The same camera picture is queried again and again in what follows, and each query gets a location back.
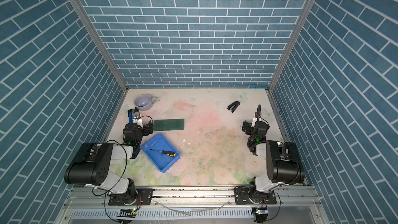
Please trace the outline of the black yellow handled screwdriver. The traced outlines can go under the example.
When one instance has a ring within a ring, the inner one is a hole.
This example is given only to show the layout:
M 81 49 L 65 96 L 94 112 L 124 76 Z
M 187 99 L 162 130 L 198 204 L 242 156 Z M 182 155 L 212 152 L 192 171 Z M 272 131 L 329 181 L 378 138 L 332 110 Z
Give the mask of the black yellow handled screwdriver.
M 156 152 L 160 152 L 163 155 L 169 156 L 169 157 L 175 157 L 176 153 L 173 151 L 165 151 L 165 150 L 155 150 L 155 149 L 151 149 L 152 151 L 156 151 Z

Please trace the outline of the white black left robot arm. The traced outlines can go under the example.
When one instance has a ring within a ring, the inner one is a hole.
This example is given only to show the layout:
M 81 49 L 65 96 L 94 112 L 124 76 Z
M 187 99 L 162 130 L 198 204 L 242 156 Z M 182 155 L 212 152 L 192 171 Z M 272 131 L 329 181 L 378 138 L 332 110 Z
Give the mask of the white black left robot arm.
M 141 120 L 126 124 L 122 143 L 114 140 L 102 144 L 83 143 L 66 169 L 64 181 L 70 185 L 91 185 L 106 194 L 136 197 L 134 181 L 116 175 L 109 168 L 112 160 L 125 159 L 125 172 L 128 161 L 137 158 L 143 137 L 153 133 L 153 119 L 147 124 L 140 124 Z

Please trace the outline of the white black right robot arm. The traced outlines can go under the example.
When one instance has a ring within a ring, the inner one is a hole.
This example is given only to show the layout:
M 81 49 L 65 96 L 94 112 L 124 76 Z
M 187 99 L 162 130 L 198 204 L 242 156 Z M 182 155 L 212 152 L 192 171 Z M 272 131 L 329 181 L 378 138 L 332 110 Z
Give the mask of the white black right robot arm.
M 297 145 L 291 142 L 267 140 L 270 126 L 267 121 L 255 117 L 253 122 L 243 122 L 242 131 L 249 136 L 250 152 L 266 159 L 266 173 L 255 176 L 250 182 L 249 194 L 270 194 L 283 185 L 302 184 L 305 171 Z

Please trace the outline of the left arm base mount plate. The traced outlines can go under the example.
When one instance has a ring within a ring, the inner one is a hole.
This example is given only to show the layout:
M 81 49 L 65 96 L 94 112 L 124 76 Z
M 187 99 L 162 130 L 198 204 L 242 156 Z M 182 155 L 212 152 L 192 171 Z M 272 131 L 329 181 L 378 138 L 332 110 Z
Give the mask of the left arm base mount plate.
M 110 194 L 109 206 L 146 206 L 150 205 L 154 189 L 143 188 L 127 190 L 124 194 Z

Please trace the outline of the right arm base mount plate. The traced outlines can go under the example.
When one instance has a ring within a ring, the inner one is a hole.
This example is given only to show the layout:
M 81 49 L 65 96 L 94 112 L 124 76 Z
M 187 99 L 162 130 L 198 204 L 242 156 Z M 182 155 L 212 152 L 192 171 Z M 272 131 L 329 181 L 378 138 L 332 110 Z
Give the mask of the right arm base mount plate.
M 249 204 L 274 205 L 277 203 L 275 194 L 258 192 L 246 186 L 234 187 L 234 198 L 236 205 L 249 205 Z

